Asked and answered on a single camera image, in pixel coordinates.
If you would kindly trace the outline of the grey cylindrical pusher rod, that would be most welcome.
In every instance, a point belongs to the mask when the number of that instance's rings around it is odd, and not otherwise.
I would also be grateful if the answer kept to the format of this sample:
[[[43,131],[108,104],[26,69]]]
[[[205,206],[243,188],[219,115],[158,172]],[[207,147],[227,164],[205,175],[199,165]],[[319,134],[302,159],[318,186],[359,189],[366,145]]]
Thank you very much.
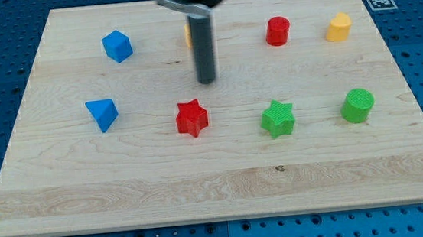
[[[188,15],[187,21],[190,28],[197,81],[203,85],[210,84],[216,78],[210,18]]]

